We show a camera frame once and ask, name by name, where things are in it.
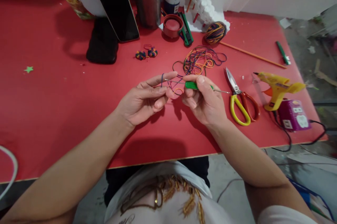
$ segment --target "plastic container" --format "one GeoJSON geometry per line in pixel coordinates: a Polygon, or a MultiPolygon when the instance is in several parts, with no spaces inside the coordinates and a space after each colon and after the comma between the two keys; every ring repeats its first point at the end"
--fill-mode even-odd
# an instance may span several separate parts
{"type": "Polygon", "coordinates": [[[181,29],[183,28],[183,20],[175,15],[169,14],[165,16],[163,32],[170,38],[179,37],[181,29]]]}

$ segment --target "hand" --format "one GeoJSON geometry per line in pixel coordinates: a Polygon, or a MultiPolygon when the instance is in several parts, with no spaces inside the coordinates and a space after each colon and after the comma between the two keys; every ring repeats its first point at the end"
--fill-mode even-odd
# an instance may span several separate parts
{"type": "Polygon", "coordinates": [[[223,127],[229,122],[221,93],[213,91],[219,89],[209,78],[201,75],[187,75],[184,81],[197,83],[198,90],[184,88],[183,103],[189,106],[195,117],[205,126],[223,127]]]}
{"type": "MultiPolygon", "coordinates": [[[[177,74],[165,73],[163,79],[173,79],[177,74]]],[[[115,113],[133,127],[146,121],[151,115],[162,110],[169,98],[173,98],[171,92],[167,92],[168,96],[165,95],[167,87],[157,86],[160,83],[161,75],[140,82],[121,99],[115,113]]]]}

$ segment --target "person's right hand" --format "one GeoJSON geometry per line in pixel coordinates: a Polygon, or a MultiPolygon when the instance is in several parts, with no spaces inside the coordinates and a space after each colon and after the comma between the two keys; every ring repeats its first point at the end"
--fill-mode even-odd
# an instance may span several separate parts
{"type": "Polygon", "coordinates": [[[211,88],[212,85],[214,89],[220,90],[217,85],[202,75],[187,75],[183,80],[197,83],[199,91],[185,87],[182,99],[202,124],[207,127],[223,127],[229,123],[221,93],[211,88]]]}

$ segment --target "red wooden stick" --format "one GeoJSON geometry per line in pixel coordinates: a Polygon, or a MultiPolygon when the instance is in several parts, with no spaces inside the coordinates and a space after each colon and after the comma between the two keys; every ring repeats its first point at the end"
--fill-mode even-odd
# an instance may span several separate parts
{"type": "Polygon", "coordinates": [[[194,17],[193,23],[195,23],[195,22],[196,22],[196,20],[197,20],[198,16],[199,16],[199,13],[197,13],[197,14],[196,14],[196,16],[194,17]]]}

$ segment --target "red table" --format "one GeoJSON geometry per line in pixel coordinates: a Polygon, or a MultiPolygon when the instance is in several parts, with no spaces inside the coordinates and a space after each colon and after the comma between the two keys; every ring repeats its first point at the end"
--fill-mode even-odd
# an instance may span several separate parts
{"type": "MultiPolygon", "coordinates": [[[[173,62],[183,60],[192,49],[185,48],[181,39],[164,40],[159,29],[140,29],[139,40],[120,44],[114,65],[96,65],[85,59],[93,21],[80,20],[65,0],[0,0],[0,4],[0,145],[18,159],[17,180],[39,177],[111,113],[129,89],[142,80],[171,71],[173,62]],[[138,61],[135,52],[147,43],[156,47],[158,56],[138,61]],[[34,71],[23,71],[27,66],[33,66],[34,71]]],[[[277,20],[247,13],[225,16],[231,22],[226,43],[282,63],[275,44],[279,41],[292,65],[284,70],[218,45],[215,51],[225,53],[228,60],[221,67],[208,70],[207,76],[221,90],[230,90],[223,71],[226,66],[239,87],[261,106],[263,99],[269,97],[252,84],[252,72],[272,72],[293,82],[303,81],[277,20]]],[[[193,33],[193,37],[193,46],[200,45],[203,35],[193,33]]],[[[176,66],[182,74],[181,65],[176,66]]],[[[265,83],[260,86],[262,90],[268,88],[265,83]]],[[[223,97],[229,115],[230,95],[223,97]]],[[[319,120],[306,90],[286,97],[301,100],[308,118],[319,120]]],[[[322,128],[312,126],[311,130],[292,133],[293,142],[313,141],[322,128]]],[[[237,127],[261,148],[288,144],[285,133],[263,109],[258,122],[237,127]]],[[[207,129],[176,99],[137,127],[110,167],[219,152],[207,129]]],[[[9,181],[12,165],[2,152],[0,163],[0,182],[9,181]]]]}

